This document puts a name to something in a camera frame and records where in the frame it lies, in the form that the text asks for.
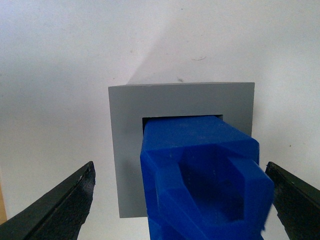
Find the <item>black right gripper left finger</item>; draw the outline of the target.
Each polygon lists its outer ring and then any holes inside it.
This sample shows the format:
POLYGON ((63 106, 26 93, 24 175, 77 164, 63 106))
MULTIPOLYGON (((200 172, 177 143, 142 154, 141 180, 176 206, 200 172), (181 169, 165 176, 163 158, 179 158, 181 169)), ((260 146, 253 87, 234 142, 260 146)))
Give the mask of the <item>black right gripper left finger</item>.
POLYGON ((2 240, 76 240, 90 213, 96 172, 89 161, 0 226, 2 240))

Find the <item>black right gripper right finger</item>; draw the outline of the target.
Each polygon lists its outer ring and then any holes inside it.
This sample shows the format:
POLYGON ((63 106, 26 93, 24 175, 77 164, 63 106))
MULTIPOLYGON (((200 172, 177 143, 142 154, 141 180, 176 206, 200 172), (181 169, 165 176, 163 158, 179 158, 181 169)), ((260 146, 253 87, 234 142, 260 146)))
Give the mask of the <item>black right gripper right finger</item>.
POLYGON ((318 240, 320 191, 271 161, 265 173, 274 183, 273 205, 289 239, 318 240))

